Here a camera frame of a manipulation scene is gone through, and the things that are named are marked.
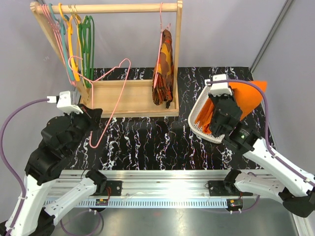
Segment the orange trousers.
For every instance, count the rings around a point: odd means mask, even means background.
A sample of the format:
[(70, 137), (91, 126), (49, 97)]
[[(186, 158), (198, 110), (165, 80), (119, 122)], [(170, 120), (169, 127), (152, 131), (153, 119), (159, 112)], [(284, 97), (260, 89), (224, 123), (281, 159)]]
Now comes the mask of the orange trousers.
[[(237, 82), (236, 80), (230, 80), (228, 85), (232, 89), (235, 96), (237, 105), (242, 110), (240, 120), (243, 120), (248, 114), (259, 106), (263, 100), (260, 92), (253, 87), (253, 85), (260, 88), (263, 92), (266, 91), (268, 83), (266, 81), (250, 81), (249, 85)], [(195, 122), (199, 122), (199, 126), (202, 127), (202, 131), (206, 134), (212, 134), (209, 130), (210, 121), (212, 118), (214, 105), (210, 98), (207, 99), (202, 110), (200, 111)]]

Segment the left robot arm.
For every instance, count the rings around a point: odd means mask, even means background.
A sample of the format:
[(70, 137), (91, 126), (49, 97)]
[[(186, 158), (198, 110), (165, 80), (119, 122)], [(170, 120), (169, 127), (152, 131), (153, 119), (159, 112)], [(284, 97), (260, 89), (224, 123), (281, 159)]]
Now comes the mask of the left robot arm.
[(99, 127), (102, 109), (89, 109), (83, 104), (78, 107), (80, 112), (52, 118), (41, 131), (42, 140), (25, 167), (24, 190), (11, 217), (0, 224), (2, 236), (49, 236), (60, 220), (83, 199), (105, 193), (106, 176), (98, 170), (90, 170), (62, 197), (49, 205), (44, 204), (82, 139)]

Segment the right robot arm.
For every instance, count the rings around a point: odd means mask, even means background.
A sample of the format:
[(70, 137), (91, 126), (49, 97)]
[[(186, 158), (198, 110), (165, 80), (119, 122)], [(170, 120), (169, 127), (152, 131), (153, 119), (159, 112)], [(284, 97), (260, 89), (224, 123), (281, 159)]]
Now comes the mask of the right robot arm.
[(214, 112), (210, 122), (212, 134), (223, 135), (226, 148), (267, 170), (275, 180), (262, 179), (231, 170), (223, 181), (229, 195), (248, 192), (273, 199), (291, 213), (306, 218), (315, 210), (315, 177), (276, 152), (261, 135), (241, 122), (241, 109), (234, 96), (209, 95)]

